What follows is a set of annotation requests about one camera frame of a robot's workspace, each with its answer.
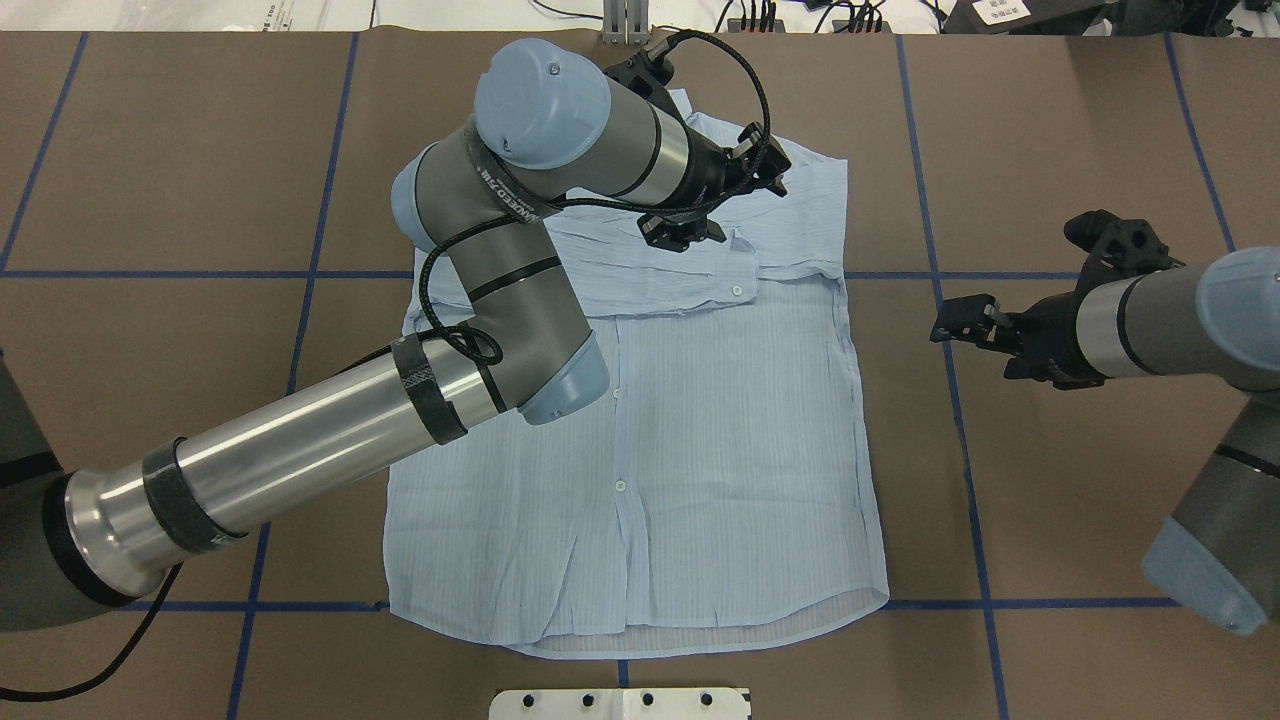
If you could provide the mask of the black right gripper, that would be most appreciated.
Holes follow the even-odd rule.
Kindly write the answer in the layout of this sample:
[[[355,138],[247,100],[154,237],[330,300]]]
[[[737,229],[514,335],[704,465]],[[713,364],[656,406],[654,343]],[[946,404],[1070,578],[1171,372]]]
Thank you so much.
[[[1036,380],[1056,389],[1085,388],[1085,360],[1076,340],[1078,292],[1056,293],[1020,313],[989,293],[945,299],[929,342],[963,342],[1007,354],[1006,380]]]

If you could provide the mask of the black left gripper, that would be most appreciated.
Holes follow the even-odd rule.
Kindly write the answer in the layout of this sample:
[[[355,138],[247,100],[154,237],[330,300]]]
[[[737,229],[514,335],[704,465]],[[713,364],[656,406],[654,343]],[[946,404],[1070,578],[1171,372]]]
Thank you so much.
[[[756,122],[745,126],[732,147],[714,143],[694,128],[682,128],[687,141],[685,170],[669,196],[640,215],[637,228],[653,249],[684,252],[692,243],[726,241],[712,211],[728,200],[768,191],[787,195],[785,174],[791,158],[783,145]]]

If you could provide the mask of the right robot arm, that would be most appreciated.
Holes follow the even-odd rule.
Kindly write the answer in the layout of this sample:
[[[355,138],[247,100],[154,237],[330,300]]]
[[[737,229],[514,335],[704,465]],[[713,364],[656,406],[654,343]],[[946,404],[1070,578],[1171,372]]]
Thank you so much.
[[[995,596],[1162,596],[1236,635],[1277,620],[1275,247],[1041,300],[959,286],[932,340]]]

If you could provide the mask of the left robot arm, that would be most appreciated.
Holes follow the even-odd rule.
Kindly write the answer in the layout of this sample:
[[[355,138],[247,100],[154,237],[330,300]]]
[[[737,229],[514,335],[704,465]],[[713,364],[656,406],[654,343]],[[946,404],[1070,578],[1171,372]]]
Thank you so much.
[[[667,85],[681,31],[599,68],[541,38],[500,49],[463,124],[397,177],[390,206],[424,251],[410,331],[308,388],[179,437],[111,471],[61,468],[3,373],[3,629],[100,616],[166,593],[188,559],[509,410],[553,421],[602,397],[608,370],[547,222],[637,215],[645,243],[722,241],[730,199],[785,195],[790,160],[762,118],[722,147]]]

